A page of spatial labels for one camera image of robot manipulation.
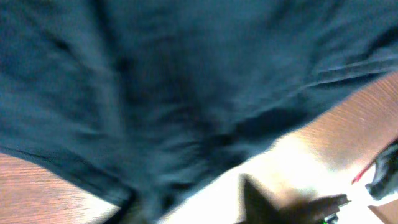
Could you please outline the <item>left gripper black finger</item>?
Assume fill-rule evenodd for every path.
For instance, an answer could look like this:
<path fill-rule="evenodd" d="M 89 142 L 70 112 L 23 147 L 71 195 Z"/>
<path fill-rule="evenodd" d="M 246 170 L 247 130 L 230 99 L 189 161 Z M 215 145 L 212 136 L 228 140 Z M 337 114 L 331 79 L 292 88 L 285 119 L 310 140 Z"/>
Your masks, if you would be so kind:
<path fill-rule="evenodd" d="M 245 218 L 239 224 L 280 224 L 279 211 L 256 188 L 247 175 L 242 176 Z"/>

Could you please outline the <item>dark blue garment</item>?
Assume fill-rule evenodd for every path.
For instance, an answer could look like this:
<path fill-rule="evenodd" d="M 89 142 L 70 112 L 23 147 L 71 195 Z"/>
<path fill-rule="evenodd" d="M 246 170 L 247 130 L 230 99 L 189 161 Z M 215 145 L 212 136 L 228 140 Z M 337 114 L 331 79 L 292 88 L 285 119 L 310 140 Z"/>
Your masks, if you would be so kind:
<path fill-rule="evenodd" d="M 1 152 L 148 222 L 397 70 L 397 2 L 1 2 Z"/>

